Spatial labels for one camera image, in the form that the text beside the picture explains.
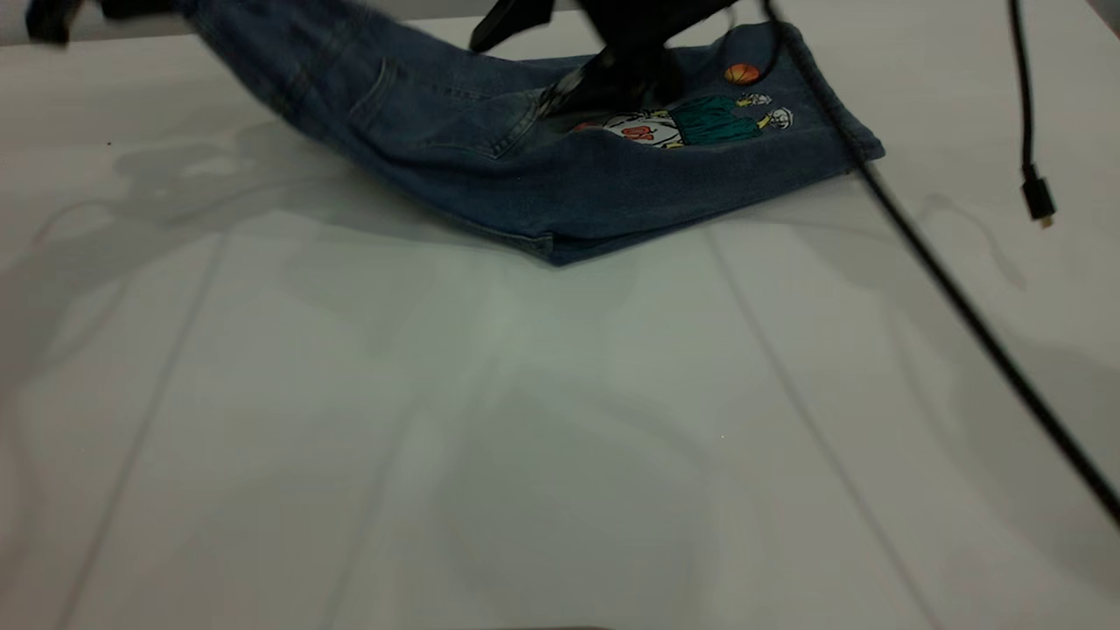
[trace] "jeans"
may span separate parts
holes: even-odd
[[[346,0],[175,0],[241,82],[302,133],[463,226],[553,265],[635,244],[852,165],[772,28],[681,48],[665,106],[545,115],[587,57],[476,55]],[[785,45],[803,47],[790,25]],[[833,94],[864,159],[884,155]]]

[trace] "basketball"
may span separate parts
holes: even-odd
[[[736,85],[747,85],[758,80],[758,68],[750,64],[735,64],[727,68],[724,78]]]

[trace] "white surface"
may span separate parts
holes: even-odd
[[[1028,2],[1042,233],[1002,6],[959,3],[788,12],[1120,479],[1120,43]],[[591,50],[567,15],[500,53]],[[855,179],[556,270],[193,38],[9,48],[0,84],[0,628],[1120,622],[1120,537]]]

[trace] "black cable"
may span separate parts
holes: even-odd
[[[1034,124],[1033,112],[1030,111],[1030,84],[1025,80],[1029,71],[1026,54],[1023,49],[1023,34],[1019,20],[1018,0],[1010,0],[1010,4],[1012,7],[1011,28],[1016,34],[1015,39],[1018,53],[1017,56],[1019,59],[1019,76],[1020,78],[1024,78],[1019,83],[1024,95],[1024,159],[1026,160],[1030,158],[1030,143],[1033,140],[1029,136],[1027,136],[1027,132],[1032,130]],[[769,19],[775,31],[773,37],[776,39],[780,38],[781,33],[785,29],[785,27],[783,26],[782,18],[780,17],[777,10],[774,9],[773,0],[763,0],[763,11],[766,13],[767,19]],[[1093,461],[1084,453],[1084,451],[1082,451],[1081,446],[1077,445],[1076,439],[1074,439],[1070,432],[1066,430],[1065,426],[1051,409],[1046,400],[1034,388],[1026,374],[1015,363],[999,340],[996,339],[996,335],[991,332],[991,328],[984,322],[983,317],[976,309],[976,307],[972,306],[968,297],[965,297],[964,291],[960,288],[960,286],[958,286],[956,281],[949,275],[949,271],[946,271],[942,263],[937,260],[936,254],[933,253],[933,250],[925,242],[923,237],[911,224],[909,219],[903,214],[897,203],[895,203],[890,194],[887,192],[886,186],[884,186],[879,180],[875,169],[868,165],[866,160],[864,160],[862,152],[860,151],[855,139],[844,132],[840,114],[829,104],[828,87],[823,85],[823,80],[820,75],[813,72],[812,62],[805,56],[804,49],[796,46],[786,46],[785,48],[790,53],[790,58],[796,66],[801,77],[806,84],[809,84],[809,87],[813,93],[813,98],[816,100],[816,103],[824,117],[836,130],[837,136],[840,137],[844,149],[848,151],[849,158],[851,158],[851,161],[856,165],[856,169],[859,170],[859,174],[864,177],[864,182],[867,184],[871,195],[875,196],[875,198],[879,202],[879,205],[883,207],[887,219],[894,224],[895,229],[898,230],[899,234],[902,234],[903,239],[909,245],[911,251],[917,258],[918,262],[926,270],[926,272],[930,274],[931,278],[933,278],[937,288],[941,289],[942,294],[944,294],[945,298],[953,306],[953,309],[956,312],[958,316],[960,316],[969,332],[972,333],[972,336],[976,337],[977,342],[988,355],[988,359],[996,365],[1000,374],[1007,381],[1008,386],[1010,386],[1010,388],[1019,397],[1023,405],[1030,411],[1035,420],[1037,420],[1039,427],[1046,433],[1047,436],[1049,436],[1057,450],[1061,451],[1070,465],[1073,466],[1073,469],[1081,476],[1082,481],[1085,482],[1085,485],[1089,487],[1093,495],[1100,502],[1101,508],[1103,508],[1105,513],[1108,513],[1111,518],[1117,530],[1120,531],[1120,499],[1117,498],[1116,490],[1112,489],[1104,475],[1096,470]]]
[[[1023,41],[1023,11],[1019,0],[1007,0],[1011,18],[1011,39],[1015,40],[1015,63],[1019,70],[1019,101],[1023,105],[1023,175],[1033,170],[1035,163],[1035,103],[1030,91],[1030,62],[1027,45]]]

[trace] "cable plug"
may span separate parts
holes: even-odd
[[[1023,183],[1023,196],[1027,200],[1027,210],[1030,211],[1030,219],[1038,221],[1045,230],[1054,224],[1054,197],[1049,194],[1046,179],[1035,173],[1034,165],[1024,167],[1023,175],[1026,178]]]

